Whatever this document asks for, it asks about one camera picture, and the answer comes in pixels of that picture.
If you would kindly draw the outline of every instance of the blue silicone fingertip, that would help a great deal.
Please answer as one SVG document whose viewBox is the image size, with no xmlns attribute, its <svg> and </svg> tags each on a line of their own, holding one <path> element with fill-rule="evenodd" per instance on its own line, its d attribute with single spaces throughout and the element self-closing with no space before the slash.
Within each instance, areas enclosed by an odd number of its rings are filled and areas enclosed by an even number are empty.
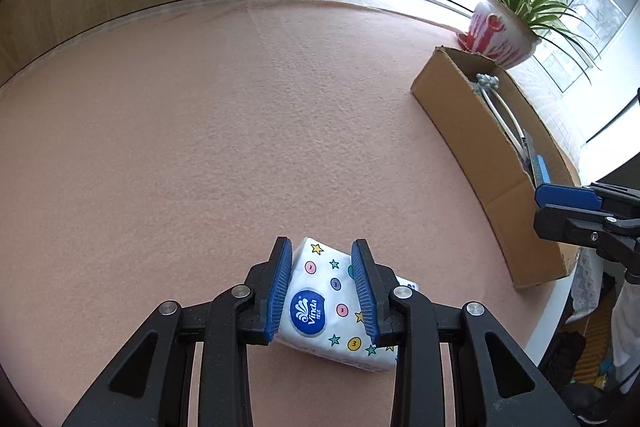
<svg viewBox="0 0 640 427">
<path fill-rule="evenodd" d="M 278 328 L 280 327 L 280 318 L 282 317 L 282 310 L 284 309 L 284 299 L 287 295 L 287 288 L 289 287 L 292 256 L 293 249 L 291 240 L 287 239 L 282 255 L 278 261 L 278 267 L 267 302 L 267 322 L 264 327 L 264 333 L 268 342 L 273 340 L 274 335 L 278 333 Z"/>
<path fill-rule="evenodd" d="M 364 269 L 360 248 L 355 241 L 351 245 L 351 266 L 353 266 L 353 281 L 356 283 L 364 330 L 370 336 L 371 343 L 376 345 L 380 337 L 380 330 L 378 330 L 378 323 L 376 322 L 376 300 Z"/>
</svg>

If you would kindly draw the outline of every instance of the flower pot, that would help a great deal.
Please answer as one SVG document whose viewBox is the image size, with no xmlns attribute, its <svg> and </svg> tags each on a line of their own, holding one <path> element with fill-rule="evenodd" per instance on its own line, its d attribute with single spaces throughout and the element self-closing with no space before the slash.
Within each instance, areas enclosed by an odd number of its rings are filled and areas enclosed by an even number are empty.
<svg viewBox="0 0 640 427">
<path fill-rule="evenodd" d="M 527 60 L 540 38 L 498 0 L 482 0 L 471 17 L 469 32 L 458 33 L 462 49 L 484 55 L 505 70 Z"/>
</svg>

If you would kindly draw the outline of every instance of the white cloth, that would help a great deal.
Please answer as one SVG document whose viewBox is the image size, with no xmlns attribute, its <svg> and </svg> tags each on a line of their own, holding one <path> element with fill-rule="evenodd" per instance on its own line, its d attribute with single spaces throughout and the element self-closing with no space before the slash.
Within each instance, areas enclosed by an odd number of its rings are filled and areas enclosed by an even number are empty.
<svg viewBox="0 0 640 427">
<path fill-rule="evenodd" d="M 275 339 L 368 371 L 396 367 L 398 347 L 376 347 L 365 333 L 351 256 L 310 237 L 293 254 L 289 288 Z M 398 282 L 415 290 L 411 281 Z"/>
<path fill-rule="evenodd" d="M 571 285 L 574 314 L 567 319 L 567 323 L 586 317 L 598 307 L 603 268 L 602 257 L 594 248 L 580 247 Z"/>
<path fill-rule="evenodd" d="M 611 314 L 611 342 L 616 379 L 623 381 L 640 364 L 640 285 L 623 284 Z M 635 380 L 630 378 L 620 390 L 626 393 Z"/>
</svg>

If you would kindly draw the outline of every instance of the potted plant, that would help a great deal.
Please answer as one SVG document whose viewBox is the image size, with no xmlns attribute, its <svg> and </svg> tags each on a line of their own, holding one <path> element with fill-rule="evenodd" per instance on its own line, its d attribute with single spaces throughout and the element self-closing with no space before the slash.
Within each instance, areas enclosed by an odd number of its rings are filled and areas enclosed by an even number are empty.
<svg viewBox="0 0 640 427">
<path fill-rule="evenodd" d="M 586 75 L 583 65 L 547 36 L 550 32 L 559 34 L 582 51 L 588 66 L 595 65 L 593 55 L 580 40 L 591 46 L 597 56 L 596 48 L 567 29 L 560 22 L 563 15 L 586 24 L 567 0 L 482 0 L 471 17 L 468 33 L 459 33 L 458 42 L 463 49 L 492 58 L 508 69 L 529 58 L 536 46 L 546 41 L 568 55 Z"/>
</svg>

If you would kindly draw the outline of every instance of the yellow circle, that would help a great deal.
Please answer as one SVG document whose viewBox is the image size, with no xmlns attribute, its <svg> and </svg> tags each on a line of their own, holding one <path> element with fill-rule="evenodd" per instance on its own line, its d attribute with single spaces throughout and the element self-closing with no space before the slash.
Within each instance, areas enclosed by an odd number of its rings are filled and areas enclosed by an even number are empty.
<svg viewBox="0 0 640 427">
<path fill-rule="evenodd" d="M 351 349 L 352 351 L 357 351 L 360 349 L 360 346 L 362 345 L 362 341 L 360 340 L 360 337 L 353 337 L 348 343 L 347 343 L 347 347 L 349 349 Z"/>
</svg>

